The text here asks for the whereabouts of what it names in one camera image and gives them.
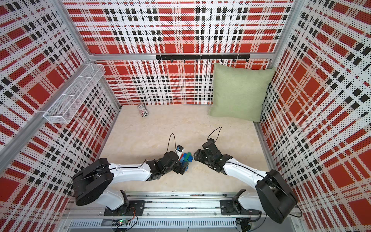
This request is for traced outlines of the green lego brick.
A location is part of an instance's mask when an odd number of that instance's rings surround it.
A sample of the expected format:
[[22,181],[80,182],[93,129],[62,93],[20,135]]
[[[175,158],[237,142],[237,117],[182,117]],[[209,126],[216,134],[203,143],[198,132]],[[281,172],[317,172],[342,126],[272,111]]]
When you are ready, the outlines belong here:
[[191,155],[191,152],[185,153],[183,155],[183,158],[184,158],[183,161],[185,161],[185,162],[192,162],[193,161],[193,157]]

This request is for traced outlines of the blue long lego brick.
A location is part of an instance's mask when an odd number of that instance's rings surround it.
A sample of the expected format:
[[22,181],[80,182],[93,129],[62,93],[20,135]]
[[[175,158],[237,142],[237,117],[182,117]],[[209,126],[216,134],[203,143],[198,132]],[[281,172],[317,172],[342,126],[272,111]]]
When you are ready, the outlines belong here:
[[181,158],[180,158],[180,162],[183,163],[183,162],[187,162],[187,159],[188,159],[189,155],[187,153],[184,153]]

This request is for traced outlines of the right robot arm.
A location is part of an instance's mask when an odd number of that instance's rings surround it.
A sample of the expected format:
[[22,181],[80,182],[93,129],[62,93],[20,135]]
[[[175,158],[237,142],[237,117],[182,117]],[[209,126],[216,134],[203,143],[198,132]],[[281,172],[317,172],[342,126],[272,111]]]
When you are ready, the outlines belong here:
[[194,153],[194,160],[255,188],[258,195],[255,200],[245,189],[240,190],[232,199],[230,213],[246,215],[248,210],[257,210],[266,213],[273,221],[283,223],[299,201],[276,170],[265,172],[242,164],[231,155],[222,154],[212,138]]

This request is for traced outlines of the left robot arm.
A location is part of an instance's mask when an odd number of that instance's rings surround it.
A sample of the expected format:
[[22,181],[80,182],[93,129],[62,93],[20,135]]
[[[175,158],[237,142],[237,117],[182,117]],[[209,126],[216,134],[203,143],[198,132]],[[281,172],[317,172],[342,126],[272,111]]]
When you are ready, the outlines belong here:
[[193,157],[170,151],[160,159],[144,161],[142,164],[122,165],[100,158],[72,177],[73,193],[77,206],[100,204],[117,215],[129,211],[129,200],[123,190],[114,190],[113,184],[129,181],[154,181],[169,172],[183,175]]

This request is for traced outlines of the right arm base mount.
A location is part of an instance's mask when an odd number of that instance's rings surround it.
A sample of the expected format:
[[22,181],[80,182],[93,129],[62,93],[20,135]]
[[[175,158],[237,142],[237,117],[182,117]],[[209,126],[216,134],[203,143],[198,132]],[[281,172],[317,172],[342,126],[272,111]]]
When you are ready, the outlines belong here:
[[221,214],[224,216],[232,215],[247,215],[259,216],[260,211],[255,209],[244,209],[237,201],[233,200],[220,200]]

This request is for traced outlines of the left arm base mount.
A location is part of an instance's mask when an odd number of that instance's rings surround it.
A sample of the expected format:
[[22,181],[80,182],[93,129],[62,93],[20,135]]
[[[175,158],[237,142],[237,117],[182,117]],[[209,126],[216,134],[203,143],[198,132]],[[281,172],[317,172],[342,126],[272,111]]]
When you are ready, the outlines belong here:
[[128,204],[124,204],[116,210],[111,210],[106,207],[104,216],[129,216],[136,215],[142,216],[145,208],[145,201],[129,201]]

